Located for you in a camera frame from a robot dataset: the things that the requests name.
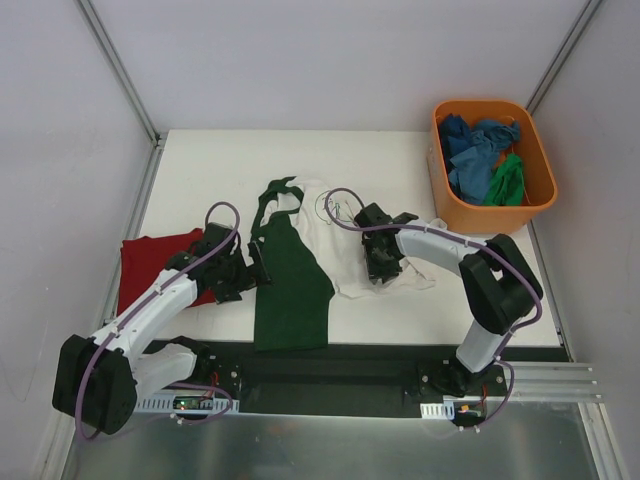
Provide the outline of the white and green t shirt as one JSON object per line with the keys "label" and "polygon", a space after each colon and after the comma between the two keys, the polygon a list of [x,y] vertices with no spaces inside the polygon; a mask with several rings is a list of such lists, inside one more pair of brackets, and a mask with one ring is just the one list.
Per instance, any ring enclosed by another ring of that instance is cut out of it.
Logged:
{"label": "white and green t shirt", "polygon": [[251,242],[271,278],[256,293],[254,347],[259,352],[326,347],[335,296],[357,300],[436,284],[422,264],[407,259],[400,260],[397,277],[372,282],[361,236],[350,229],[356,208],[329,190],[320,180],[289,176],[270,181],[258,198]]}

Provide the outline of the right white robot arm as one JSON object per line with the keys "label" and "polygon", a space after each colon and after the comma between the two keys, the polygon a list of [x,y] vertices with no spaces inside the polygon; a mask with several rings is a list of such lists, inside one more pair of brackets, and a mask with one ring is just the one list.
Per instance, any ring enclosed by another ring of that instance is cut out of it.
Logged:
{"label": "right white robot arm", "polygon": [[372,283],[399,277],[405,258],[425,260],[462,280],[473,321],[452,359],[429,375],[435,390],[458,398],[476,392],[518,327],[540,318],[543,289],[510,236],[481,242],[410,213],[393,218],[375,203],[363,207],[354,223]]}

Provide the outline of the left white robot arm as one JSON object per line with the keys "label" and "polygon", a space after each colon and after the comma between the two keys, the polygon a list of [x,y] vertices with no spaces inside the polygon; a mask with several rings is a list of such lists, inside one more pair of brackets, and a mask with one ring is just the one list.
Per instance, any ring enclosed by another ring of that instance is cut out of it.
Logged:
{"label": "left white robot arm", "polygon": [[243,292],[271,278],[262,243],[242,254],[236,230],[210,223],[189,247],[171,255],[149,287],[110,324],[89,337],[70,336],[61,346],[52,406],[108,435],[129,420],[138,401],[183,382],[215,388],[211,350],[178,336],[161,350],[146,349],[178,313],[206,294],[215,303],[239,301]]}

